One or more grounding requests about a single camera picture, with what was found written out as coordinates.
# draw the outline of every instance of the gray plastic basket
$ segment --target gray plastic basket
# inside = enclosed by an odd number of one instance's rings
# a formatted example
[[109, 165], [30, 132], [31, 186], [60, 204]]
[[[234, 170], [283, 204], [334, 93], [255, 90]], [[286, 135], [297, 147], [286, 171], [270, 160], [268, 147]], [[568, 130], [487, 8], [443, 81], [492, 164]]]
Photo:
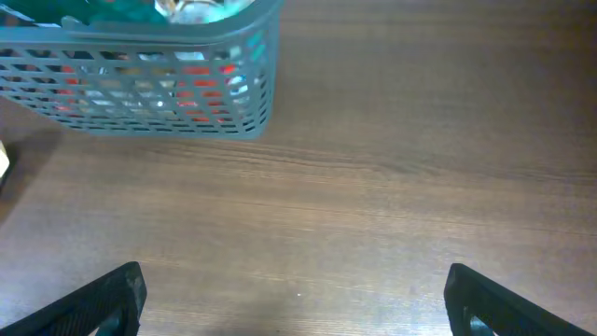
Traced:
[[271, 115], [281, 4], [206, 25], [0, 28], [0, 94], [93, 134], [255, 138]]

